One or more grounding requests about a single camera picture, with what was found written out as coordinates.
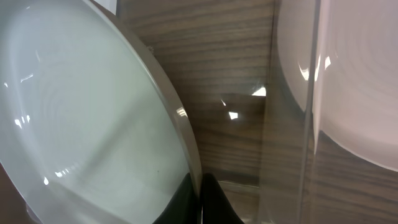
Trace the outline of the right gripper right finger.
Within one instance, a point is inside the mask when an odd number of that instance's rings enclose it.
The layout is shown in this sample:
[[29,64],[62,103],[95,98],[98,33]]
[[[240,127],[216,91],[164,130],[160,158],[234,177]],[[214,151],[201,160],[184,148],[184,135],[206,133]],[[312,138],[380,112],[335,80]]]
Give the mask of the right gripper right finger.
[[200,199],[203,224],[244,224],[213,174],[203,174]]

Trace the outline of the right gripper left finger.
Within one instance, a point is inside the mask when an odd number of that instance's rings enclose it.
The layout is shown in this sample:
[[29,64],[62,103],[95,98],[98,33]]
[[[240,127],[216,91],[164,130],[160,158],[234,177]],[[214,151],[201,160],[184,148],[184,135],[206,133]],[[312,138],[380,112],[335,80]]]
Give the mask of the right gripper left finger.
[[185,175],[165,210],[154,224],[197,224],[198,197],[189,173]]

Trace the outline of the grey plate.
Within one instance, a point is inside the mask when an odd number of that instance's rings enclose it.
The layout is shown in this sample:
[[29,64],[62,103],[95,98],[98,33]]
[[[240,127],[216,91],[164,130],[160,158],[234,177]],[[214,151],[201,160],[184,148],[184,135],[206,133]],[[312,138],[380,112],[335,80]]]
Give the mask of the grey plate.
[[201,165],[152,52],[94,1],[1,2],[1,164],[40,223],[154,223]]

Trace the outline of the pink plate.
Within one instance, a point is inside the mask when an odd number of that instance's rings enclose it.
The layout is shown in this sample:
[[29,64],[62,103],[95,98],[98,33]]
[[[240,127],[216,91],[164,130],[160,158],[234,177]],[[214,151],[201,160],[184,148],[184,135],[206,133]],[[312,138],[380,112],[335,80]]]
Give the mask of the pink plate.
[[397,0],[282,1],[282,74],[299,107],[313,86],[313,127],[397,170]]

